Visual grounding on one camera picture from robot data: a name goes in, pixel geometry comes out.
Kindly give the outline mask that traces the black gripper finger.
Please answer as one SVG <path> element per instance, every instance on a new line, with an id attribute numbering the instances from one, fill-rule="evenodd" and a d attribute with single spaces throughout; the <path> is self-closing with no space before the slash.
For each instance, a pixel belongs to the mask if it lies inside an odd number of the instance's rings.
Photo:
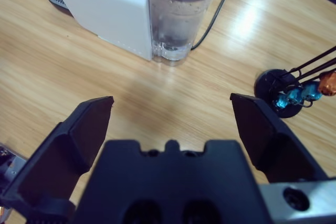
<path id="1" fill-rule="evenodd" d="M 112 96 L 84 101 L 58 123 L 1 189 L 1 206 L 27 223 L 68 223 L 76 211 L 70 196 L 98 155 L 113 103 Z"/>
<path id="2" fill-rule="evenodd" d="M 291 129 L 262 99 L 230 95 L 240 139 L 254 167 L 270 183 L 327 180 Z"/>

